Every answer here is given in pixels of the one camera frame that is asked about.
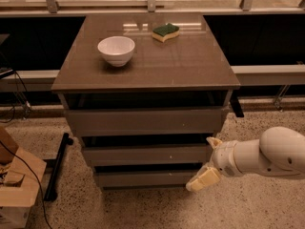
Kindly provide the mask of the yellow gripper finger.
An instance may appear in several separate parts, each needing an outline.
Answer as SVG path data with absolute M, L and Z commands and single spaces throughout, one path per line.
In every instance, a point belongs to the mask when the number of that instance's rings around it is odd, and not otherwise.
M 222 143 L 222 141 L 216 137 L 209 136 L 206 138 L 210 146 L 215 149 L 218 145 Z
M 186 189 L 190 192 L 197 192 L 203 188 L 214 185 L 221 179 L 221 174 L 214 167 L 203 166 L 198 173 L 186 184 Z

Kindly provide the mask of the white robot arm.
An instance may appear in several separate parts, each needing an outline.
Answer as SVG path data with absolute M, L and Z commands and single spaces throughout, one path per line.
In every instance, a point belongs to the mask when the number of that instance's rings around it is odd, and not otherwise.
M 186 184 L 190 192 L 214 185 L 221 177 L 257 174 L 286 179 L 305 178 L 305 136 L 285 127 L 273 127 L 259 139 L 221 141 L 208 137 L 211 159 Z

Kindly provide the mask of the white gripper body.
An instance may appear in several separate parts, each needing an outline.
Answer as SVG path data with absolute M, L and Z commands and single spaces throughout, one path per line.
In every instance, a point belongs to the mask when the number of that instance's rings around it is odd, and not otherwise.
M 234 161 L 236 141 L 225 141 L 213 149 L 213 166 L 225 177 L 237 177 L 238 169 Z

